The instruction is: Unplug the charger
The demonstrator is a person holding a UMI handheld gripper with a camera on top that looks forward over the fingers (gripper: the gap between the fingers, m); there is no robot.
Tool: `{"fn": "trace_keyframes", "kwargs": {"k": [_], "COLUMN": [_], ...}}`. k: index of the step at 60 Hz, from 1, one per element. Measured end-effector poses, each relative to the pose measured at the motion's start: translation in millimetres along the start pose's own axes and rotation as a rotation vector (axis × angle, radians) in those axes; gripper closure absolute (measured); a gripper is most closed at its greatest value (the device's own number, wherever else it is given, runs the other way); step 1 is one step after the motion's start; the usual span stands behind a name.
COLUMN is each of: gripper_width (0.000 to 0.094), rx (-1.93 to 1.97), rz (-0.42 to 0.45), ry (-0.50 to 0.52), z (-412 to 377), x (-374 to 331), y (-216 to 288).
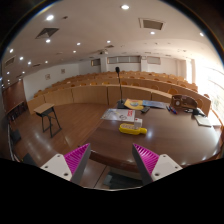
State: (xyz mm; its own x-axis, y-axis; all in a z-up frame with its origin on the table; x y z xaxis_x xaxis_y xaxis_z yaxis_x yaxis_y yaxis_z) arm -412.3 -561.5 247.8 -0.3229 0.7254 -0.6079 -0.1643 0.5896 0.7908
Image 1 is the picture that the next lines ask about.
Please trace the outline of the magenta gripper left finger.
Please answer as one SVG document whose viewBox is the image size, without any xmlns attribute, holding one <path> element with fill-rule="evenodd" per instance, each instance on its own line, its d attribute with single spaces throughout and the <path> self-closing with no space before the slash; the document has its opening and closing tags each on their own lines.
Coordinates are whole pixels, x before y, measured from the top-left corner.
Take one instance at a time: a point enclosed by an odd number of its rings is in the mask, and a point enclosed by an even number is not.
<svg viewBox="0 0 224 224">
<path fill-rule="evenodd" d="M 87 143 L 65 155 L 56 154 L 41 168 L 79 185 L 90 154 L 91 144 Z"/>
</svg>

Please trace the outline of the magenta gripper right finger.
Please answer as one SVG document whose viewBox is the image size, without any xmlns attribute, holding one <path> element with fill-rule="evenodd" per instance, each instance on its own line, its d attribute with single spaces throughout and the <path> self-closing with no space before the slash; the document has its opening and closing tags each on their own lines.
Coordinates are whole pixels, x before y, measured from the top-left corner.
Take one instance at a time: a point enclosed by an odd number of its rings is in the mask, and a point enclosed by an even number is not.
<svg viewBox="0 0 224 224">
<path fill-rule="evenodd" d="M 143 185 L 152 183 L 182 169 L 167 154 L 158 155 L 138 144 L 133 144 L 132 154 L 141 174 Z"/>
</svg>

